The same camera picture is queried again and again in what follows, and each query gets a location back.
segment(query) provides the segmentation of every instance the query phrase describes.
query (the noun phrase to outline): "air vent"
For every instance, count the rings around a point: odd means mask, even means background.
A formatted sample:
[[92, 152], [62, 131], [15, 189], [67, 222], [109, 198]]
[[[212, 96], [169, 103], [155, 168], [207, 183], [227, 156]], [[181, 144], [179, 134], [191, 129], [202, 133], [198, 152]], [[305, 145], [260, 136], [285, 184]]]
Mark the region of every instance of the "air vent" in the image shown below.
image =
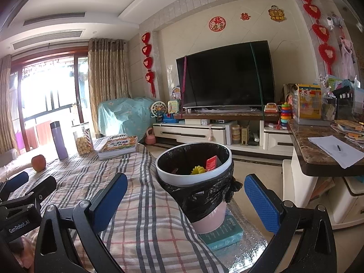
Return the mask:
[[13, 44], [14, 50], [17, 50], [19, 48], [49, 41], [49, 40], [55, 40], [55, 39], [65, 39], [65, 38], [79, 38], [81, 37], [82, 30], [69, 30], [69, 31], [61, 31], [61, 32], [54, 32], [54, 33], [46, 33], [37, 35], [19, 42], [16, 42]]
[[32, 23], [40, 23], [41, 21], [57, 20], [59, 18], [85, 17], [85, 14], [86, 12], [70, 12], [70, 13], [58, 13], [58, 14], [39, 16], [25, 20], [23, 26], [31, 25]]

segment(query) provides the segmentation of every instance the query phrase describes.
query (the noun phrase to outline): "curved television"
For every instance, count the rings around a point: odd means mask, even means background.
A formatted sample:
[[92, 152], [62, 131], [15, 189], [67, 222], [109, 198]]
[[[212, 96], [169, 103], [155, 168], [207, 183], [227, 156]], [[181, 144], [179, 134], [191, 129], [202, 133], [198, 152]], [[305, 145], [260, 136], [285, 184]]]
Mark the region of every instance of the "curved television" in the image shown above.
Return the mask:
[[[182, 88], [185, 58], [176, 61]], [[274, 103], [268, 41], [239, 43], [188, 55], [183, 107], [261, 106], [258, 74], [263, 104]]]

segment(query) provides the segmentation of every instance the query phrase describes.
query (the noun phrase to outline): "pink kettlebell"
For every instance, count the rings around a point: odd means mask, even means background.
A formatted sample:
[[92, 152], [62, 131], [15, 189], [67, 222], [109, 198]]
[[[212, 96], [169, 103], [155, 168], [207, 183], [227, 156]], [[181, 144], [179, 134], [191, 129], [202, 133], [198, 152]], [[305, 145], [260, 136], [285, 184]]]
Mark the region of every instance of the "pink kettlebell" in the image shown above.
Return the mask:
[[144, 141], [147, 145], [154, 145], [157, 141], [155, 139], [155, 135], [153, 132], [153, 127], [149, 127], [146, 132], [147, 136], [145, 137]]

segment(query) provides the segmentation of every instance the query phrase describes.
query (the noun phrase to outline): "checkered cloth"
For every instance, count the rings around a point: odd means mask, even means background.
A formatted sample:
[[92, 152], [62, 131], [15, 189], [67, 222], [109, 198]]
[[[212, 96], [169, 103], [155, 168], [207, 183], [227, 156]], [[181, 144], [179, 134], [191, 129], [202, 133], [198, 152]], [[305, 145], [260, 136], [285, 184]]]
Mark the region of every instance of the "checkered cloth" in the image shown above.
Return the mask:
[[[104, 144], [99, 139], [97, 150]], [[26, 169], [29, 182], [12, 194], [23, 196], [49, 175], [57, 181], [56, 190], [42, 203], [59, 209], [72, 207], [82, 199], [91, 199], [105, 188], [118, 172], [128, 177], [128, 190], [100, 235], [106, 248], [125, 272], [224, 272], [226, 268], [199, 239], [176, 201], [156, 179], [155, 159], [139, 144], [136, 153], [118, 159], [100, 161], [96, 153], [78, 154], [63, 161], [54, 160], [45, 171]], [[38, 229], [27, 237], [35, 246]], [[73, 231], [72, 239], [87, 270], [92, 265]]]

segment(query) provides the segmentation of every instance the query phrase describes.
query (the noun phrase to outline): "red apple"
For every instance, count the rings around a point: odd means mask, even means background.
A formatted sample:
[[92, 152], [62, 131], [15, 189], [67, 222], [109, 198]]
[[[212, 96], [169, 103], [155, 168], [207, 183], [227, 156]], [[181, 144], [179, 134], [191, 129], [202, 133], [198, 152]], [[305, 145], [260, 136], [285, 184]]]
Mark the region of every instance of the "red apple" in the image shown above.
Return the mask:
[[47, 162], [43, 155], [38, 155], [32, 158], [32, 166], [36, 172], [45, 170], [46, 165]]

